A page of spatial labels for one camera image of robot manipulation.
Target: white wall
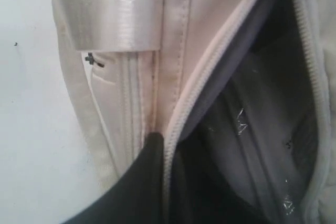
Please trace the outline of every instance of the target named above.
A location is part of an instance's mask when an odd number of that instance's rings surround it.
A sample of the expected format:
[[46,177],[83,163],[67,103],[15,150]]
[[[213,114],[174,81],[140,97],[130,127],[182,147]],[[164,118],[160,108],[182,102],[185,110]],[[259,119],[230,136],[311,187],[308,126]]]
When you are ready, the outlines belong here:
[[50,3],[0,0],[0,223],[60,223],[100,196]]

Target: zipper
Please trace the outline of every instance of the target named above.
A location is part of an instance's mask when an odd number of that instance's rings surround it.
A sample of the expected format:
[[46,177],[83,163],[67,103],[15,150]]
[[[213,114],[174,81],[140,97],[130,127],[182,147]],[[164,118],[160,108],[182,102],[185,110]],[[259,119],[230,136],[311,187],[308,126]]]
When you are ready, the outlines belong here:
[[163,172],[163,210],[165,220],[168,220],[169,217],[169,194],[173,157],[184,123],[186,122],[187,117],[191,112],[192,107],[194,106],[194,103],[201,93],[206,81],[220,60],[223,51],[229,45],[230,41],[245,20],[255,1],[256,0],[243,0],[242,3],[240,3],[240,5],[237,7],[236,11],[231,14],[229,19],[232,18],[232,20],[227,20],[225,22],[230,23],[231,25],[224,29],[224,33],[221,33],[221,39],[216,43],[216,50],[214,50],[211,56],[206,60],[203,67],[200,70],[196,70],[197,74],[195,75],[197,75],[198,78],[195,83],[192,83],[193,88],[182,92],[180,101],[175,107],[175,109],[179,107],[181,110],[179,113],[173,113],[171,117],[172,123],[169,123],[165,134]]
[[317,198],[323,190],[330,166],[331,125],[328,94],[329,88],[324,69],[323,52],[315,43],[315,41],[318,41],[318,38],[316,37],[318,31],[315,27],[313,27],[314,8],[311,7],[313,1],[308,3],[307,0],[293,0],[293,4],[313,90],[319,132],[319,147],[315,171],[307,193],[301,203],[305,222],[312,223],[318,221],[319,214]]

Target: bag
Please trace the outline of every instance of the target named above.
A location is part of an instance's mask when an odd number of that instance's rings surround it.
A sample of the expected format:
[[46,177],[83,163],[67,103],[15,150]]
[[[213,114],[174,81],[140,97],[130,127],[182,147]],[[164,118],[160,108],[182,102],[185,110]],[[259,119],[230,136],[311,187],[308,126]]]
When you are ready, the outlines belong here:
[[333,0],[52,3],[103,191],[136,183],[130,166],[157,132],[152,223],[336,222]]

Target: white zipper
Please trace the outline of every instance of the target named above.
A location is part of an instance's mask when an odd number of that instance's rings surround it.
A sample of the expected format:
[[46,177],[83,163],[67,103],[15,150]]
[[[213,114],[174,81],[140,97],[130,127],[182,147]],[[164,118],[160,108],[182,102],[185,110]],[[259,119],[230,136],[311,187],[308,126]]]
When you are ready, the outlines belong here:
[[313,90],[319,130],[319,147],[314,175],[301,208],[306,223],[318,221],[318,196],[323,190],[330,166],[331,125],[328,81],[324,69],[323,52],[317,45],[318,30],[314,27],[313,0],[293,0],[304,56]]
[[168,125],[167,132],[165,134],[165,150],[164,150],[164,173],[163,173],[163,208],[165,219],[168,219],[169,211],[169,192],[170,192],[170,181],[171,181],[171,169],[174,157],[174,152],[178,139],[180,137],[181,131],[183,129],[184,123],[187,120],[189,113],[194,106],[200,92],[202,91],[206,81],[210,77],[214,68],[216,67],[218,61],[220,60],[223,51],[227,48],[230,41],[236,34],[243,21],[245,20],[247,14],[252,8],[256,0],[243,0],[242,6],[237,13],[232,13],[232,20],[230,26],[223,33],[222,38],[218,41],[216,50],[211,54],[211,56],[206,59],[205,64],[197,74],[197,81],[194,83],[193,88],[189,91],[182,92],[178,106],[181,108],[179,113],[173,113],[171,122]]

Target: white surface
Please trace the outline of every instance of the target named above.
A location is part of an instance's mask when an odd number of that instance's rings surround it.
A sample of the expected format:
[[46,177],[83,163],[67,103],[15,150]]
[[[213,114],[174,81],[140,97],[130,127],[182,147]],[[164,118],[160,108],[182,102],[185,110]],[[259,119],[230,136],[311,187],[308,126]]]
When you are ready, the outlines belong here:
[[62,78],[51,0],[0,4],[0,220],[60,223],[100,189]]

